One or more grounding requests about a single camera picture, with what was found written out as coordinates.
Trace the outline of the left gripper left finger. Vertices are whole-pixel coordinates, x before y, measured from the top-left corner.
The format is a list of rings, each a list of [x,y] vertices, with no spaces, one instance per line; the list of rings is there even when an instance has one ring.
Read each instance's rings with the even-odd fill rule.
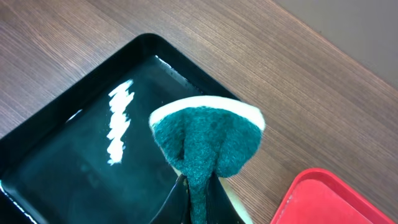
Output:
[[[187,177],[180,175],[150,224],[190,224],[190,193]]]

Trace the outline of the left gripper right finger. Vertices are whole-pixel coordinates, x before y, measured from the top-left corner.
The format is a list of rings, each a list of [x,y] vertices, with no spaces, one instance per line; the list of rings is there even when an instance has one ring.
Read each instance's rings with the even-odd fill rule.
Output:
[[[207,224],[245,224],[234,209],[221,182],[212,173],[206,188],[206,223]]]

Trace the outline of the green yellow sponge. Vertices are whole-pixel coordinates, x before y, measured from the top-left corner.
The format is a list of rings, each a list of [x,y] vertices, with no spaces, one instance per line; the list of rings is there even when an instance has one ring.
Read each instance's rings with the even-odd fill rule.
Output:
[[[236,175],[259,149],[266,123],[259,108],[202,95],[156,109],[149,126],[167,162],[187,177],[191,221],[208,223],[208,181]]]

